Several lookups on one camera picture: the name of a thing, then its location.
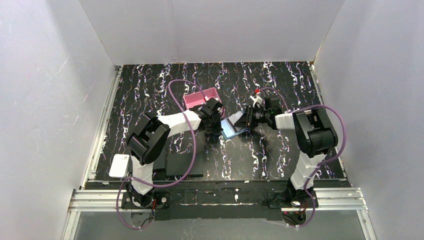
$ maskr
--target black marble table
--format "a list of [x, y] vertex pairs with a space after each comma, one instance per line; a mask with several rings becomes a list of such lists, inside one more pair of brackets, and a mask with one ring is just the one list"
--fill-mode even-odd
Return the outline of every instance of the black marble table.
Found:
[[[174, 79], [195, 82], [202, 89], [215, 87], [227, 117], [244, 110], [250, 94], [262, 87], [278, 90], [291, 110], [320, 103], [307, 62], [124, 65], [98, 160], [96, 181], [119, 181], [109, 177], [113, 156], [128, 154], [125, 145], [128, 130], [136, 125], [142, 113], [179, 113], [167, 89]], [[177, 82], [172, 91], [183, 106], [183, 95], [199, 90]], [[273, 93], [265, 92], [261, 96], [270, 95]], [[204, 176], [187, 181], [288, 180], [300, 152], [294, 130], [272, 130], [266, 124], [230, 140], [197, 132], [196, 141], [197, 154], [204, 160]], [[165, 150], [168, 154], [192, 153], [192, 143], [190, 132], [177, 134], [168, 139]], [[321, 166], [317, 177], [345, 178], [338, 161]], [[153, 179], [173, 180], [163, 170], [155, 172]]]

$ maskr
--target purple cable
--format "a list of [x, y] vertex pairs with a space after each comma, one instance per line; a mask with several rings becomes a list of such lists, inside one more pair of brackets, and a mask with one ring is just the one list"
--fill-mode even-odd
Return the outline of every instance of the purple cable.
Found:
[[283, 95], [281, 95], [281, 93], [279, 93], [277, 90], [275, 90], [274, 88], [272, 88], [272, 87], [268, 87], [268, 86], [266, 86], [266, 87], [262, 87], [262, 88], [260, 88], [259, 89], [259, 91], [262, 91], [262, 90], [270, 90], [270, 91], [274, 91], [281, 99], [282, 99], [282, 102], [284, 103], [284, 107], [287, 109], [287, 110], [290, 110], [289, 109], [289, 107], [287, 106], [287, 103], [286, 103], [286, 100], [284, 100], [284, 97], [283, 97]]
[[[260, 88], [259, 91], [262, 91], [262, 90], [265, 90], [265, 89], [268, 89], [268, 90], [271, 90], [271, 91], [275, 91], [277, 93], [277, 95], [279, 95], [279, 97], [284, 102], [284, 106], [287, 109], [289, 109], [287, 107], [286, 101], [284, 100], [284, 97], [283, 97], [283, 95], [281, 95], [281, 93], [279, 93], [277, 90], [275, 90], [272, 87], [263, 87], [263, 88]], [[345, 149], [346, 139], [347, 139], [347, 131], [346, 131], [345, 122], [343, 121], [342, 116], [340, 116], [340, 114], [336, 110], [334, 110], [332, 107], [329, 107], [329, 106], [323, 105], [323, 104], [317, 104], [317, 105], [312, 105], [312, 106], [307, 106], [307, 107], [301, 108], [301, 109], [299, 109], [297, 111], [307, 111], [307, 110], [311, 110], [311, 109], [315, 109], [315, 108], [325, 108], [325, 109], [328, 109], [328, 110], [330, 110], [331, 112], [333, 112], [338, 117], [338, 119], [340, 120], [340, 123], [341, 123], [341, 129], [342, 129], [342, 132], [343, 132], [343, 141], [341, 142], [341, 147], [340, 147], [338, 153], [335, 156], [333, 156], [332, 158], [330, 158], [328, 160], [324, 160], [324, 161], [318, 163], [317, 168], [312, 172], [311, 175], [309, 175], [308, 179], [306, 179], [305, 184], [303, 186], [303, 189], [306, 192], [306, 194], [312, 199], [312, 213], [310, 214], [310, 217], [303, 224], [298, 225], [299, 227], [304, 227], [305, 225], [307, 225], [312, 220], [312, 218], [315, 215], [315, 208], [316, 208], [316, 206], [315, 206], [314, 196], [312, 196], [312, 194], [307, 189], [307, 186], [308, 186], [309, 181], [312, 178], [315, 177], [315, 174], [317, 174], [318, 169], [320, 168], [321, 165], [327, 164], [327, 163], [331, 163], [331, 162], [337, 160], [340, 157], [340, 155], [342, 154], [343, 150]]]
[[205, 96], [205, 94], [203, 93], [202, 89], [201, 89], [198, 85], [196, 85], [195, 83], [193, 83], [193, 82], [191, 82], [191, 81], [182, 80], [182, 79], [175, 79], [175, 80], [172, 80], [172, 81], [170, 81], [170, 82], [168, 83], [168, 91], [169, 91], [169, 94], [171, 95], [171, 97], [172, 97], [172, 99], [175, 101], [175, 103], [178, 105], [179, 109], [180, 109], [180, 110], [181, 110], [181, 112], [182, 112], [182, 115], [183, 115], [183, 116], [184, 116], [184, 118], [185, 118], [185, 121], [186, 121], [186, 122], [187, 122], [187, 124], [188, 124], [188, 127], [190, 128], [191, 136], [193, 137], [193, 157], [192, 157], [192, 159], [191, 159], [190, 166], [188, 167], [188, 169], [187, 169], [187, 171], [184, 173], [184, 175], [183, 175], [182, 177], [180, 177], [178, 180], [176, 180], [176, 181], [174, 181], [174, 182], [172, 182], [172, 183], [169, 183], [169, 184], [163, 184], [163, 185], [162, 185], [162, 184], [152, 184], [152, 183], [149, 183], [149, 182], [143, 181], [143, 180], [141, 180], [141, 179], [139, 179], [139, 178], [137, 178], [137, 177], [133, 177], [133, 176], [129, 176], [129, 177], [125, 178], [125, 179], [122, 181], [122, 183], [121, 183], [121, 184], [120, 184], [120, 186], [119, 186], [118, 195], [117, 195], [117, 197], [116, 197], [116, 213], [118, 214], [118, 217], [119, 217], [120, 221], [121, 221], [121, 222], [125, 225], [125, 227], [127, 227], [127, 228], [129, 228], [129, 229], [134, 229], [134, 230], [144, 229], [145, 227], [149, 226], [149, 225], [150, 225], [150, 223], [149, 223], [149, 224], [147, 224], [147, 225], [141, 226], [141, 227], [134, 227], [134, 226], [130, 226], [130, 225], [128, 225], [128, 224], [127, 224], [127, 223], [126, 223], [126, 222], [122, 219], [121, 213], [120, 213], [120, 211], [119, 211], [119, 197], [120, 197], [120, 195], [121, 195], [121, 191], [122, 191], [122, 188], [124, 187], [125, 182], [127, 182], [128, 180], [136, 180], [137, 182], [140, 182], [140, 183], [142, 183], [142, 184], [145, 184], [145, 185], [147, 185], [147, 186], [151, 186], [151, 187], [154, 187], [154, 188], [167, 188], [167, 187], [171, 187], [171, 186], [174, 186], [174, 185], [176, 185], [176, 184], [180, 183], [182, 180], [184, 180], [184, 179], [187, 177], [187, 175], [189, 174], [190, 170], [192, 170], [193, 164], [195, 163], [195, 159], [196, 159], [196, 136], [195, 136], [195, 131], [193, 130], [192, 124], [190, 123], [190, 121], [189, 121], [189, 119], [187, 118], [186, 114], [184, 114], [184, 109], [183, 109], [183, 107], [180, 105], [180, 103], [178, 103], [177, 99], [175, 98], [175, 96], [174, 96], [174, 94], [173, 94], [173, 92], [172, 92], [172, 90], [171, 90], [171, 84], [172, 84], [172, 83], [174, 83], [174, 82], [186, 82], [186, 83], [193, 84], [194, 86], [196, 86], [196, 87], [200, 90], [200, 92], [201, 92], [201, 94], [203, 95], [203, 97], [206, 97], [206, 96]]

